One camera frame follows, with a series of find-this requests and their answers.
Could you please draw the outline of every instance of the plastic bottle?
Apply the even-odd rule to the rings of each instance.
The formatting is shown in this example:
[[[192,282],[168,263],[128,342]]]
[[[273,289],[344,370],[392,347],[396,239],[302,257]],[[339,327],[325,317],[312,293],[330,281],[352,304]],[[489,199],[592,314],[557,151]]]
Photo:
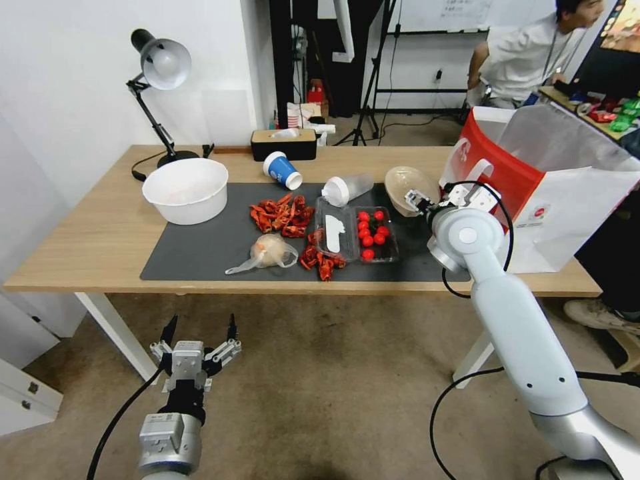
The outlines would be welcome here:
[[[372,188],[373,177],[368,173],[351,177],[331,177],[322,188],[322,196],[334,207],[344,207]]]

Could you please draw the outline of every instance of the lanyard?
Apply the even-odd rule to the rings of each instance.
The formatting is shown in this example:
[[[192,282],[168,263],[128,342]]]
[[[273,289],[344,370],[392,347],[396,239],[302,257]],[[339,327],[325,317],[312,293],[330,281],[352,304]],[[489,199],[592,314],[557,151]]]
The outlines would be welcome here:
[[[565,51],[565,48],[567,47],[567,44],[569,43],[569,40],[571,40],[572,36],[573,36],[573,32],[571,32],[569,34],[569,37],[565,41],[565,44],[560,49],[560,53],[558,53],[558,56],[555,58],[555,61],[551,64],[552,67],[554,67],[555,64],[558,63],[558,60],[560,60],[560,56],[562,56],[562,54]],[[556,27],[555,32],[553,33],[553,40],[551,41],[551,46],[549,48],[549,54],[547,55],[547,61],[545,62],[545,69],[542,72],[541,83],[544,83],[545,80],[547,80],[547,69],[549,68],[549,62],[551,61],[551,55],[553,54],[553,48],[555,47],[555,41],[556,41],[557,38],[558,38],[558,28]]]

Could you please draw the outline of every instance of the man's hair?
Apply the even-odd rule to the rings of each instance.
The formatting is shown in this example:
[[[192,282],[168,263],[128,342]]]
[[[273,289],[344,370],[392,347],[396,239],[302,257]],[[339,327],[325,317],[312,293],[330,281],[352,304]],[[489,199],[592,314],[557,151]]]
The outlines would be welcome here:
[[[555,17],[558,21],[562,20],[562,12],[575,13],[584,0],[555,0]]]

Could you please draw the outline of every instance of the green object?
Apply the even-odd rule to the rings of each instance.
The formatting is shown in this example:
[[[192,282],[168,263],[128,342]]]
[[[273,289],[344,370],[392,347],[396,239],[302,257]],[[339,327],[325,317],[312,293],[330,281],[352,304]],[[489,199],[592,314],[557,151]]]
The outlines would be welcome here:
[[[619,113],[618,116],[609,124],[609,130],[614,132],[624,132],[633,123],[633,117]]]
[[[622,106],[621,113],[631,117],[632,119],[636,119],[640,116],[640,92],[638,92],[638,96],[636,98],[625,102]]]

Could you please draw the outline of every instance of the tissue box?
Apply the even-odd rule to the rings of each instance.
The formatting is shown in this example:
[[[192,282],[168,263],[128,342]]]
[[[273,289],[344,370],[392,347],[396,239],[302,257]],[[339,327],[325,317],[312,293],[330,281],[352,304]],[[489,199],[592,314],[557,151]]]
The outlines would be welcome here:
[[[274,137],[274,134],[288,136]],[[275,151],[283,152],[289,160],[314,160],[315,130],[254,130],[251,136],[251,151],[256,161],[264,161],[268,154]]]

